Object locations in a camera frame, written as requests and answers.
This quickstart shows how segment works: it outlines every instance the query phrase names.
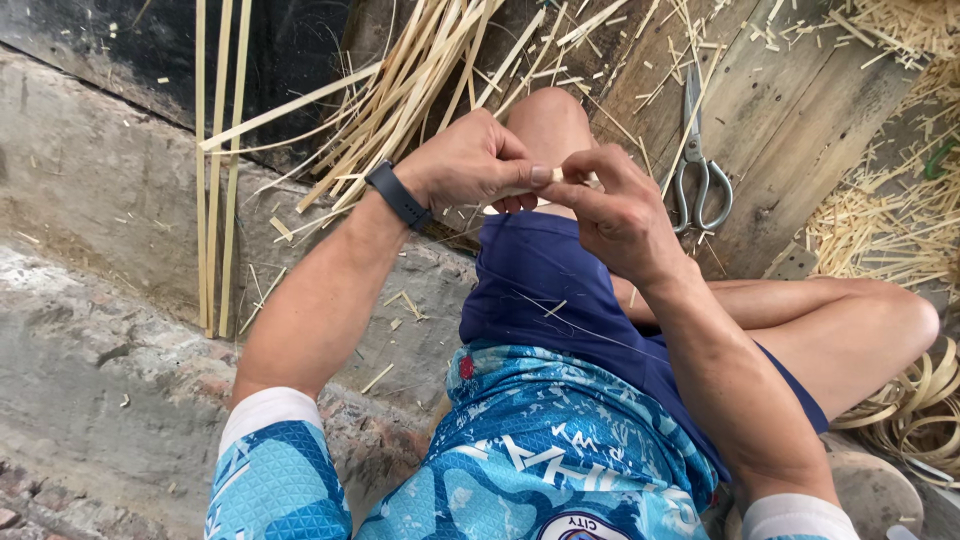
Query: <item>metal scissors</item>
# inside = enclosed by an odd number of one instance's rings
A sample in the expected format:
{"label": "metal scissors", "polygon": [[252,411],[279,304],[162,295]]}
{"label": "metal scissors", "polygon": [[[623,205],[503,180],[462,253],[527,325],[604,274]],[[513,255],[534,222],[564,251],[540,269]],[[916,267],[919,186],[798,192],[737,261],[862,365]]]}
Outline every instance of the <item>metal scissors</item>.
{"label": "metal scissors", "polygon": [[[700,168],[700,186],[697,188],[697,200],[693,205],[693,225],[701,231],[713,231],[727,216],[730,215],[730,208],[733,205],[733,187],[730,179],[724,174],[720,167],[713,161],[707,161],[704,158],[703,147],[700,143],[700,108],[694,110],[697,100],[700,98],[700,69],[695,62],[686,70],[686,88],[684,92],[684,127],[694,118],[693,125],[690,127],[690,135],[684,141],[684,153],[677,163],[676,171],[667,171],[666,176],[660,182],[660,191],[666,186],[667,180],[673,175],[674,193],[677,195],[677,204],[680,206],[680,221],[673,228],[674,233],[682,233],[690,226],[689,209],[686,206],[686,197],[684,196],[684,170],[691,163],[696,163]],[[710,221],[704,221],[704,203],[707,201],[707,191],[710,186],[710,177],[714,177],[720,188],[723,190],[723,207],[720,213]]]}

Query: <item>person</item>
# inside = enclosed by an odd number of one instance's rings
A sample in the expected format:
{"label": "person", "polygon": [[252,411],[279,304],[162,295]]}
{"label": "person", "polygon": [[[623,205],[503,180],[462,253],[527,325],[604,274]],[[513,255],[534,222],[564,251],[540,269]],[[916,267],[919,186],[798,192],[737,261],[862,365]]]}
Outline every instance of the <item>person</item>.
{"label": "person", "polygon": [[[550,182],[557,165],[570,182]],[[576,183],[591,171],[602,191]],[[930,345],[930,304],[865,280],[705,282],[656,183],[598,147],[561,89],[517,103],[506,127],[474,110],[393,172],[432,209],[534,192],[485,221],[452,408],[356,538],[703,539],[720,479],[745,539],[856,537],[817,432]],[[351,537],[316,400],[409,236],[384,197],[369,189],[257,319],[205,540]]]}

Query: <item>smartwatch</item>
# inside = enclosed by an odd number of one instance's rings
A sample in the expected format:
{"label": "smartwatch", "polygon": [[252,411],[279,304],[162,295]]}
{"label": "smartwatch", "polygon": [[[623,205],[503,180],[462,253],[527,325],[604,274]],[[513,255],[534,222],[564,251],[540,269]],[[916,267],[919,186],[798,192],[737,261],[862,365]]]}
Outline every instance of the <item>smartwatch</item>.
{"label": "smartwatch", "polygon": [[433,219],[430,210],[425,209],[410,195],[407,188],[394,174],[394,164],[383,160],[364,179],[380,192],[380,196],[414,231],[419,231]]}

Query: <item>navy blue shorts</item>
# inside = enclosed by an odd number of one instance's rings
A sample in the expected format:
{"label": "navy blue shorts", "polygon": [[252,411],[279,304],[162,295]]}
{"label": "navy blue shorts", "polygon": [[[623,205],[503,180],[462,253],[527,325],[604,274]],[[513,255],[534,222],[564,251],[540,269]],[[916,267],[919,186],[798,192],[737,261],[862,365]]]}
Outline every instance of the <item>navy blue shorts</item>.
{"label": "navy blue shorts", "polygon": [[[662,337],[640,335],[613,296],[610,271],[580,246],[579,237],[577,222],[558,215],[522,211],[488,216],[476,262],[480,283],[464,302],[460,339],[465,344],[489,339],[543,347],[606,369],[660,402],[710,459],[720,479],[729,482],[730,472],[716,447],[680,399]],[[566,300],[557,314],[570,324],[544,318],[543,309],[521,295],[546,308]],[[826,431],[827,418],[809,392],[773,355],[762,346],[760,350],[793,389],[813,428]]]}

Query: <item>man's left hand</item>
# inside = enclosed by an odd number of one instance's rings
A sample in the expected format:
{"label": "man's left hand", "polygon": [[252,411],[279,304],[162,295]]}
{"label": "man's left hand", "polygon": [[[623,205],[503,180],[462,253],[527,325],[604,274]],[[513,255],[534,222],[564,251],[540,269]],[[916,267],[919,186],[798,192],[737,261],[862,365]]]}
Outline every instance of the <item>man's left hand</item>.
{"label": "man's left hand", "polygon": [[[473,205],[505,187],[535,189],[550,183],[549,167],[530,160],[516,135],[486,109],[473,110],[394,167],[396,176],[425,208]],[[508,210],[533,209],[527,193],[504,201]]]}

